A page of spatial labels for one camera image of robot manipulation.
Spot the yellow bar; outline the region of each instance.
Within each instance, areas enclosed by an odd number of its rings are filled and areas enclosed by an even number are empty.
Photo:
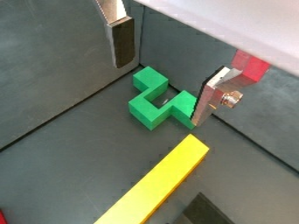
[[[94,224],[144,223],[200,163],[208,150],[200,140],[188,135]]]

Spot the metal plate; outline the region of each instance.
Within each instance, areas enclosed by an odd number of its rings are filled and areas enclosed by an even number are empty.
[[[141,64],[180,90],[197,95],[201,83],[229,62],[236,49],[185,24],[145,9]],[[271,67],[264,79],[244,88],[233,109],[215,114],[299,171],[299,79]]]
[[[125,1],[140,43],[144,7]],[[84,1],[0,1],[0,149],[133,67],[113,68],[96,7]]]

